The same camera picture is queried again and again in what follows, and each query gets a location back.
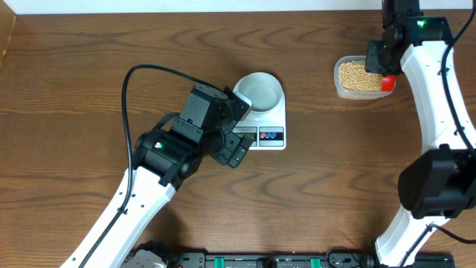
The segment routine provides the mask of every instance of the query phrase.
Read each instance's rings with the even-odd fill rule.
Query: red object
[[[391,92],[395,89],[396,75],[387,75],[382,78],[382,91]]]

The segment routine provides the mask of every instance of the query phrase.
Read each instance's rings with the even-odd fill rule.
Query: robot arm
[[[137,141],[133,155],[132,195],[125,212],[128,171],[106,210],[62,267],[79,267],[105,229],[107,235],[84,267],[119,267],[149,221],[170,201],[183,181],[194,174],[204,156],[237,167],[253,142],[231,130],[251,108],[250,100],[230,89],[197,84],[169,131],[161,121]],[[111,225],[111,219],[118,217]]]
[[[452,42],[443,17],[424,17],[416,0],[383,1],[382,41],[371,41],[366,70],[383,75],[405,73],[414,95],[422,130],[422,153],[399,178],[400,206],[374,245],[377,267],[403,267],[429,239],[427,226],[441,226],[475,206],[474,168],[456,131],[442,84],[441,60]],[[475,129],[454,72],[453,51],[447,60],[448,87],[464,133],[476,144]]]

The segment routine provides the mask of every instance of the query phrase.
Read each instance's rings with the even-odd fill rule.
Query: green light
[[[425,20],[416,21],[416,24],[418,25],[418,27],[423,28],[426,24],[426,21]]]

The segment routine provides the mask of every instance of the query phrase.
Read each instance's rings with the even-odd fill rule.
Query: wooden table
[[[468,11],[439,12],[459,30]],[[388,98],[337,97],[333,68],[379,38],[381,13],[201,13],[20,16],[0,70],[0,266],[55,267],[80,244],[126,169],[120,88],[155,63],[218,86],[266,71],[286,93],[288,147],[250,152],[236,170],[211,158],[148,225],[139,243],[176,250],[325,252],[366,249],[392,220],[399,173],[420,154],[404,76]],[[476,120],[476,31],[456,48]],[[138,71],[132,140],[179,112],[193,84]],[[475,238],[474,211],[448,229]],[[425,250],[473,267],[475,249],[436,233]]]

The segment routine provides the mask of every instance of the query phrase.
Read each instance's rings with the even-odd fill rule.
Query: white wall
[[[377,10],[381,0],[4,0],[17,14]],[[471,8],[472,0],[420,0],[422,9]]]

